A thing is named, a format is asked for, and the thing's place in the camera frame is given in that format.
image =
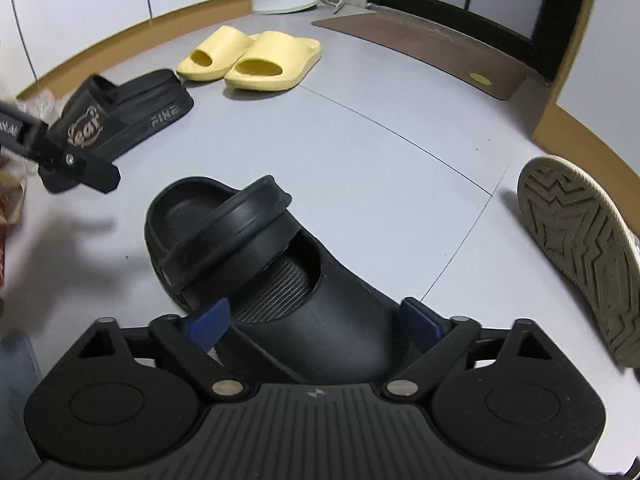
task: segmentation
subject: sneaker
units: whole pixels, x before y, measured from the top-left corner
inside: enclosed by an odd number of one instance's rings
[[[545,256],[585,295],[616,363],[640,368],[640,244],[609,195],[575,164],[544,155],[522,169],[518,203]]]

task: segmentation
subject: black door frame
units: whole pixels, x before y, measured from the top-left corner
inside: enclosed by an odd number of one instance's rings
[[[369,0],[426,18],[476,38],[553,80],[574,30],[582,0],[543,0],[531,39],[469,10],[438,0]]]

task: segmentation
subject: door mat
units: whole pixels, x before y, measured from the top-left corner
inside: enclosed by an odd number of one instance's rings
[[[437,23],[394,12],[370,12],[313,22],[419,59],[508,99],[532,69],[507,54]]]

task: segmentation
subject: yellow sticker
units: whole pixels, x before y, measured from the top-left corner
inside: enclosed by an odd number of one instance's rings
[[[471,72],[469,75],[471,76],[471,79],[473,79],[474,81],[478,81],[481,85],[489,86],[491,84],[491,80],[485,78],[483,75],[477,74],[475,72]]]

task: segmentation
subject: floor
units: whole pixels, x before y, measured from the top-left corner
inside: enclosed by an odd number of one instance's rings
[[[344,12],[360,12],[344,9]],[[524,231],[518,173],[541,153],[529,136],[548,90],[528,80],[498,101],[429,65],[314,27],[320,8],[231,22],[321,41],[319,64],[276,95],[190,87],[194,109],[118,161],[107,196],[78,187],[48,195],[32,176],[24,219],[7,247],[0,333],[19,326],[44,372],[100,316],[141,326],[176,306],[148,262],[150,200],[178,178],[244,187],[272,174],[290,211],[351,270],[396,300],[421,298],[444,316],[507,328],[531,317],[600,394],[608,423],[593,458],[627,469],[640,452],[640,385],[619,371],[577,291]],[[123,82],[177,63],[217,26],[109,70]]]

